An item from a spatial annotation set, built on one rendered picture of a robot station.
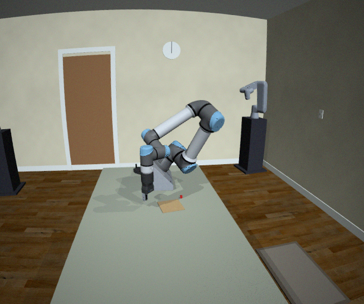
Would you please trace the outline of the tan mat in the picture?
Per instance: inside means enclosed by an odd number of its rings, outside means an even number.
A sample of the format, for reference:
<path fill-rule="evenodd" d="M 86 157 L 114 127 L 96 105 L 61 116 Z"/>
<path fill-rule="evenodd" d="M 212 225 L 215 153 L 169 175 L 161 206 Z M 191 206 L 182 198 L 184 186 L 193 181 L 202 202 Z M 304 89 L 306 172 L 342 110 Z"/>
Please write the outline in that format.
<path fill-rule="evenodd" d="M 163 213 L 185 210 L 178 199 L 157 202 Z"/>

